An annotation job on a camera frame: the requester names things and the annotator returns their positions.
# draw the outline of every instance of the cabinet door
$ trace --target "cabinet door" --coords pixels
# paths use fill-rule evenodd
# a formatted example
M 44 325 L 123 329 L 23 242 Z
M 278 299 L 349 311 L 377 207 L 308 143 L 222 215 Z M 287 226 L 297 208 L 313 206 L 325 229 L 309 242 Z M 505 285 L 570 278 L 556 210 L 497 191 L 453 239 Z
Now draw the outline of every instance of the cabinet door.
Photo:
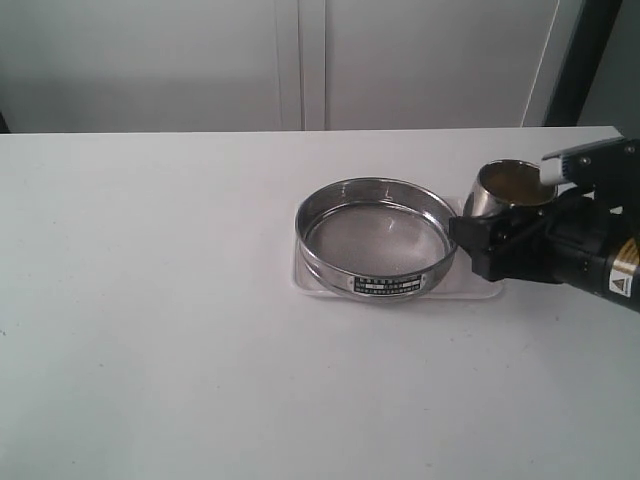
M 0 13 L 17 132 L 300 128 L 296 0 L 31 0 Z
M 325 125 L 542 124 L 580 5 L 326 0 Z

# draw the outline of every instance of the warning label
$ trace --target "warning label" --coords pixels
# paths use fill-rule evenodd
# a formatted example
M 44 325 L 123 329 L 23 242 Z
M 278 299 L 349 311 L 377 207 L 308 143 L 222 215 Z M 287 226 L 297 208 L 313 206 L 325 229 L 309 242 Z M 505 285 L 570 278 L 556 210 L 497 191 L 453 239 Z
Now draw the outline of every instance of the warning label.
M 631 286 L 633 285 L 633 276 L 640 264 L 640 255 L 638 255 L 638 247 L 633 238 L 627 240 L 622 246 L 618 255 L 616 255 L 609 274 L 609 290 L 618 295 L 631 297 Z

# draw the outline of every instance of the stainless steel cup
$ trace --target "stainless steel cup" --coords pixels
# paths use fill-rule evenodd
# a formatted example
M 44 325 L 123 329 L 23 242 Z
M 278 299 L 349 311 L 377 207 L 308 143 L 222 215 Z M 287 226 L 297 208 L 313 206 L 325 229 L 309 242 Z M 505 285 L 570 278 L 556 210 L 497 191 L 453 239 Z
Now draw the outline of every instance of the stainless steel cup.
M 556 195 L 555 186 L 540 183 L 537 165 L 521 160 L 496 160 L 478 172 L 463 215 L 481 217 L 512 207 L 538 207 Z

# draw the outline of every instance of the white tray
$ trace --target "white tray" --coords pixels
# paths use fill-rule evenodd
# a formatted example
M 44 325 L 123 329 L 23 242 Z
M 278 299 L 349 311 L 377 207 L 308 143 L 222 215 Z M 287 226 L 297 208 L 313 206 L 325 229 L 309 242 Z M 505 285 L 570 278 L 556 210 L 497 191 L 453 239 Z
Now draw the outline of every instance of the white tray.
M 462 212 L 462 200 L 445 198 L 457 213 Z M 304 295 L 326 298 L 343 298 L 327 290 L 309 273 L 300 255 L 298 241 L 295 242 L 293 255 L 293 284 Z M 504 288 L 504 282 L 487 282 L 471 271 L 471 258 L 465 251 L 458 249 L 451 270 L 442 282 L 429 293 L 417 299 L 484 300 L 495 297 Z

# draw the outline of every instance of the white table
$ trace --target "white table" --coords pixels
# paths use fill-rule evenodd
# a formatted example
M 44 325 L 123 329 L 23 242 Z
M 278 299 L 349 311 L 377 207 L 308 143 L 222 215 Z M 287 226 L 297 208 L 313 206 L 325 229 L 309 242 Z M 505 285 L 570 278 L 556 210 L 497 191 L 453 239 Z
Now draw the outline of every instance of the white table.
M 569 287 L 291 285 L 357 176 L 464 196 L 611 128 L 0 137 L 0 478 L 637 479 L 640 317 Z

